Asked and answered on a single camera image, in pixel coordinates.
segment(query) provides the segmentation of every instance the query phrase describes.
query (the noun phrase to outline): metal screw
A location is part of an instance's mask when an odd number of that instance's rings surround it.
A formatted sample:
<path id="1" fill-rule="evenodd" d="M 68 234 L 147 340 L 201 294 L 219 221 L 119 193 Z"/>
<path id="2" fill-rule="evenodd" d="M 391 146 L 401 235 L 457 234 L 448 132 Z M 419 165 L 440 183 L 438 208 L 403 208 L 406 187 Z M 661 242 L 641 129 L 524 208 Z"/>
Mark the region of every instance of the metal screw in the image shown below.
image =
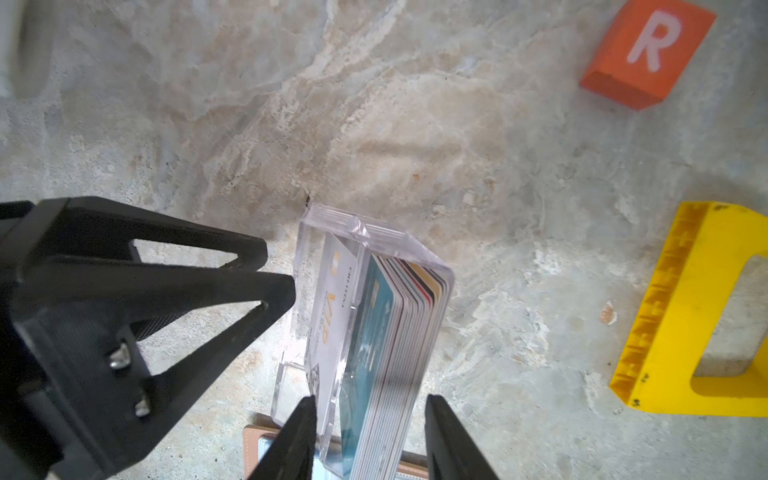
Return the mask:
<path id="1" fill-rule="evenodd" d="M 149 415 L 150 409 L 149 409 L 149 400 L 146 396 L 142 396 L 141 400 L 136 402 L 136 405 L 134 405 L 134 412 L 136 413 L 136 416 L 138 418 L 145 417 Z"/>
<path id="2" fill-rule="evenodd" d="M 110 353 L 109 366 L 113 370 L 124 369 L 131 364 L 131 351 L 128 349 L 128 345 L 123 342 L 120 344 L 120 348 Z"/>

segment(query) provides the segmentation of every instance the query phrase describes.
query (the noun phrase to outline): orange wooden block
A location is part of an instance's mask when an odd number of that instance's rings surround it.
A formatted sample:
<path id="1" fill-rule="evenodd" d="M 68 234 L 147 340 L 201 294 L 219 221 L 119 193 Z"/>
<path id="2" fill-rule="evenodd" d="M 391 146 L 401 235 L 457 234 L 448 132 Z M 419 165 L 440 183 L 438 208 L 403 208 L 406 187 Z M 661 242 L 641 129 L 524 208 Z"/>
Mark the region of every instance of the orange wooden block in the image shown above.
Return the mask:
<path id="1" fill-rule="evenodd" d="M 638 110 L 661 102 L 715 18 L 680 0 L 630 0 L 616 15 L 581 86 Z"/>

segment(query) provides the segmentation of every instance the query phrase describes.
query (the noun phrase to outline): transparent plastic card box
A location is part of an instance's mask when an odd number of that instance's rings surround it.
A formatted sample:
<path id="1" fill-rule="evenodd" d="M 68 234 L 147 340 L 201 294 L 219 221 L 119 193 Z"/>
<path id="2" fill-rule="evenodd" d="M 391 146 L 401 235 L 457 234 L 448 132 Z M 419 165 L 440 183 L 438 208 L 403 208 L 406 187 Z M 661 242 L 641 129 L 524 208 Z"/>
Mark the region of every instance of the transparent plastic card box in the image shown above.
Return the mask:
<path id="1" fill-rule="evenodd" d="M 339 388 L 371 253 L 434 270 L 449 285 L 448 295 L 454 283 L 453 272 L 439 257 L 392 224 L 321 204 L 310 204 L 305 212 L 293 264 L 296 303 L 286 314 L 271 415 L 283 425 L 304 396 L 315 395 L 320 459 L 338 476 L 343 476 Z M 437 330 L 427 339 L 429 352 Z"/>

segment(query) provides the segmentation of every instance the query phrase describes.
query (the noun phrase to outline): stone floor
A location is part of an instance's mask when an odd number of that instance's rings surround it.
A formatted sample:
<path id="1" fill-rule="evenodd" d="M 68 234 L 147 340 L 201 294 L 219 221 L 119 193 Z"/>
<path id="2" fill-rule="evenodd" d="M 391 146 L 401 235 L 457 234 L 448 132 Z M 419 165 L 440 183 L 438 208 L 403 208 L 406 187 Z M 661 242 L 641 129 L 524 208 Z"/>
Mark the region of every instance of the stone floor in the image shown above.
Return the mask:
<path id="1" fill-rule="evenodd" d="M 768 214 L 768 3 L 695 2 L 715 25 L 636 112 L 578 87 L 621 0 L 60 0 L 47 86 L 0 101 L 0 200 L 101 195 L 257 235 L 284 273 L 308 199 L 399 223 L 457 275 L 422 395 L 502 478 L 765 478 L 765 419 L 650 415 L 607 387 L 677 205 Z M 740 282 L 714 364 L 763 338 L 767 266 Z M 152 368 L 243 308 L 158 333 Z M 116 478 L 241 478 L 281 334 Z"/>

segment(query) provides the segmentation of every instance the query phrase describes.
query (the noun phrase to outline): yellow plastic frame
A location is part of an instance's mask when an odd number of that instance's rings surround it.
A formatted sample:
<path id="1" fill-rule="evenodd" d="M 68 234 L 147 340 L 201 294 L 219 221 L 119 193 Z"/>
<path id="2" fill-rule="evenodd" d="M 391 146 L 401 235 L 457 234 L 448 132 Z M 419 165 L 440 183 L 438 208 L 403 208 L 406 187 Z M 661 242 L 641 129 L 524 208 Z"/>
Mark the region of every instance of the yellow plastic frame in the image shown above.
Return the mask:
<path id="1" fill-rule="evenodd" d="M 768 217 L 719 202 L 680 205 L 611 389 L 652 413 L 768 416 L 768 343 L 736 377 L 694 377 L 746 262 L 768 257 Z"/>

